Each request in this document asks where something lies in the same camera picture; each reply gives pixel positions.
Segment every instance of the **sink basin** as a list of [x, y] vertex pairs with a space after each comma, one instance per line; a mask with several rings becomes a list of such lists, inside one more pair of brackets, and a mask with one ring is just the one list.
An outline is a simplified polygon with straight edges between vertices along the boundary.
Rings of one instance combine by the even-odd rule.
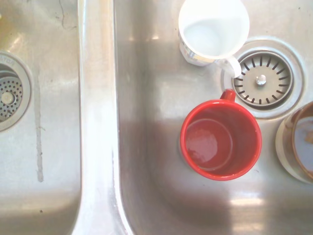
[[77, 2], [2, 0], [0, 14], [0, 54], [31, 84], [0, 132], [0, 234], [65, 235], [81, 194]]
[[293, 89], [302, 84], [301, 94], [290, 94], [284, 105], [292, 103], [291, 107], [282, 104], [265, 111], [237, 98], [258, 117], [262, 153], [245, 176], [215, 182], [193, 172], [179, 154], [179, 132], [186, 115], [198, 104], [219, 98], [224, 89], [218, 67], [192, 66], [180, 54], [178, 16], [183, 2], [115, 1], [119, 175], [125, 224], [137, 235], [312, 233], [313, 187], [281, 166], [275, 136], [284, 117], [313, 100], [309, 90], [313, 86], [313, 3], [243, 0], [251, 23], [249, 43], [273, 41], [287, 48], [300, 68], [294, 72]]

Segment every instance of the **red mug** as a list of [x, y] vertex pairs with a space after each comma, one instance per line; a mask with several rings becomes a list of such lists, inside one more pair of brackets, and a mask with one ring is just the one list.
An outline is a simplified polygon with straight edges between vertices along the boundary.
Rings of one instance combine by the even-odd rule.
[[180, 148], [198, 174], [212, 180], [233, 180], [257, 162], [262, 148], [260, 127], [254, 116], [235, 103], [227, 89], [221, 99], [198, 105], [186, 117]]

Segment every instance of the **mug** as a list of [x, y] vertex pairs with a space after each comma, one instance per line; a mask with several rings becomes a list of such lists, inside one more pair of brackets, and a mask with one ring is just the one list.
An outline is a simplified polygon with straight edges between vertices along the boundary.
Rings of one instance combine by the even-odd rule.
[[180, 150], [198, 174], [226, 181], [246, 174], [257, 162], [262, 135], [254, 116], [235, 103], [233, 90], [198, 105], [180, 132]]
[[179, 48], [197, 66], [217, 63], [233, 78], [241, 66], [233, 56], [246, 42], [249, 15], [240, 0], [186, 0], [179, 13]]
[[279, 161], [296, 179], [313, 183], [313, 102], [285, 118], [276, 134]]

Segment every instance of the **stain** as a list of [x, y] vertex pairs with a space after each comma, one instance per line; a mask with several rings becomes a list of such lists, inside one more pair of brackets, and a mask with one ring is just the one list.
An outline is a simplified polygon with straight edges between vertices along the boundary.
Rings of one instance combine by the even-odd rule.
[[36, 125], [36, 148], [37, 148], [37, 179], [41, 183], [44, 181], [43, 171], [43, 151], [41, 143], [41, 94], [39, 84], [40, 71], [34, 76], [34, 112]]

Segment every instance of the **drain stopper knob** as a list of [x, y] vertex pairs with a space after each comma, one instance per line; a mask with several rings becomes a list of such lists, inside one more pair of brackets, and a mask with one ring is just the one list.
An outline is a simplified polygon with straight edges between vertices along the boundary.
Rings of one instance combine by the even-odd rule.
[[5, 92], [1, 96], [1, 101], [6, 105], [12, 104], [14, 101], [14, 96], [10, 92]]
[[264, 86], [266, 83], [266, 77], [265, 75], [261, 75], [259, 77], [256, 77], [255, 82], [258, 86]]

